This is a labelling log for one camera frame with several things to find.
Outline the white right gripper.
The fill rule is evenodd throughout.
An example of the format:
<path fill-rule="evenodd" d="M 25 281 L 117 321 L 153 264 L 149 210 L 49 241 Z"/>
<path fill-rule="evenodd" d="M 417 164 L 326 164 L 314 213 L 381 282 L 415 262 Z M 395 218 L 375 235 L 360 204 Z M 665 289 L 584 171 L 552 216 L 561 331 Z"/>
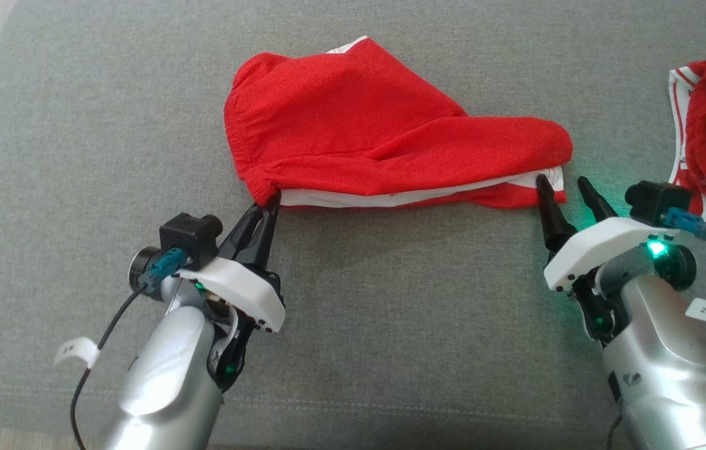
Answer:
<path fill-rule="evenodd" d="M 585 176 L 577 179 L 577 185 L 597 222 L 579 232 L 565 219 L 547 177 L 543 174 L 536 177 L 542 239 L 550 254 L 555 254 L 544 269 L 545 282 L 551 291 L 570 290 L 579 277 L 647 243 L 652 236 L 675 237 L 681 233 L 679 229 L 650 227 L 632 217 L 619 217 Z"/>

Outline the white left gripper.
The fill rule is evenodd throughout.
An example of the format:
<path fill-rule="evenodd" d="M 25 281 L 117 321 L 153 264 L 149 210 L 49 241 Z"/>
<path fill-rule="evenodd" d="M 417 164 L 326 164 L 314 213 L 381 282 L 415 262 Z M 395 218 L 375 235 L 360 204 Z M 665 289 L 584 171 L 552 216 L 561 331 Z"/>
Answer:
<path fill-rule="evenodd" d="M 269 262 L 276 223 L 281 210 L 281 191 L 264 207 L 251 205 L 219 245 L 219 257 L 201 270 L 181 269 L 181 278 L 200 284 L 205 291 L 224 300 L 256 320 L 265 330 L 278 333 L 286 310 L 276 289 L 236 260 L 247 260 L 264 270 Z"/>

